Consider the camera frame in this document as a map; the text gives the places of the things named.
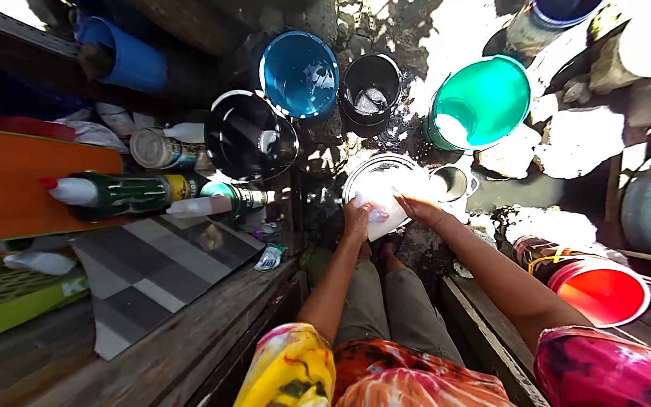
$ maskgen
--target leg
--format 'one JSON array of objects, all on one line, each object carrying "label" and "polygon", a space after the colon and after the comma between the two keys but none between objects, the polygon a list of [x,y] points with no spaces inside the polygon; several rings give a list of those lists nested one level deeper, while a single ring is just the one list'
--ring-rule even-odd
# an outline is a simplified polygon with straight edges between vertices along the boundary
[{"label": "leg", "polygon": [[446,325],[426,294],[421,279],[395,255],[396,245],[386,243],[381,252],[385,264],[385,300],[391,339],[433,356],[464,365]]},{"label": "leg", "polygon": [[381,281],[373,263],[368,259],[368,243],[361,246],[356,272],[348,286],[343,305],[341,324],[338,327],[333,349],[343,342],[360,338],[390,340],[388,320],[385,318]]}]

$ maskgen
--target black bucket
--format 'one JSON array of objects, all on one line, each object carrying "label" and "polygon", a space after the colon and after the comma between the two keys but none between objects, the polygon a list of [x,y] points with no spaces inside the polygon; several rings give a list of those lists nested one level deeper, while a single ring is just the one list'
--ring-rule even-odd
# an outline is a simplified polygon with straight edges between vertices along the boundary
[{"label": "black bucket", "polygon": [[343,75],[341,106],[350,120],[373,126],[387,120],[401,96],[401,71],[384,54],[353,61]]},{"label": "black bucket", "polygon": [[239,181],[275,177],[299,148],[290,122],[248,90],[232,90],[212,103],[205,146],[215,167]]}]

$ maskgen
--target red bottle cap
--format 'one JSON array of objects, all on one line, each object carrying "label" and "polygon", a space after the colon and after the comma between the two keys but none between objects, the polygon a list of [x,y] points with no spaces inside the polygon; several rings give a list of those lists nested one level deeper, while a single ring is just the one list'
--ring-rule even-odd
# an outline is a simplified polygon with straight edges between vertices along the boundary
[{"label": "red bottle cap", "polygon": [[39,185],[43,186],[44,189],[50,190],[57,188],[59,182],[54,177],[44,177],[39,179]]}]

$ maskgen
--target hand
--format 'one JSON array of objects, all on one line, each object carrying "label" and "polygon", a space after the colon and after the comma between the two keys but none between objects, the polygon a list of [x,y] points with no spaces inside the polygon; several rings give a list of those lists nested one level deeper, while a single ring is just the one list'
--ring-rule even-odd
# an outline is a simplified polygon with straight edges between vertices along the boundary
[{"label": "hand", "polygon": [[351,199],[348,205],[343,207],[343,213],[346,217],[346,229],[343,232],[343,238],[352,237],[357,240],[358,244],[366,241],[368,238],[368,221],[370,216],[370,203],[358,208],[356,198]]},{"label": "hand", "polygon": [[400,190],[396,190],[396,192],[393,198],[399,202],[399,205],[409,218],[421,225],[434,229],[448,216],[436,202],[424,196],[415,196],[412,193],[404,193]]}]

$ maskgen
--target light blue bucket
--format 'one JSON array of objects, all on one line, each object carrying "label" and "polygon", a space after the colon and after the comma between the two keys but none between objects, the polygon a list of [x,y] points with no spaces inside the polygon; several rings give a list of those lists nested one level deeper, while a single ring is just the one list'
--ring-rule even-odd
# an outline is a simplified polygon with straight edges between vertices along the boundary
[{"label": "light blue bucket", "polygon": [[336,56],[313,34],[286,32],[260,59],[260,86],[284,115],[327,118],[336,109],[340,76]]},{"label": "light blue bucket", "polygon": [[116,53],[114,68],[102,79],[125,88],[156,92],[167,81],[167,61],[148,44],[100,17],[88,17],[77,32],[79,43],[103,43]]}]

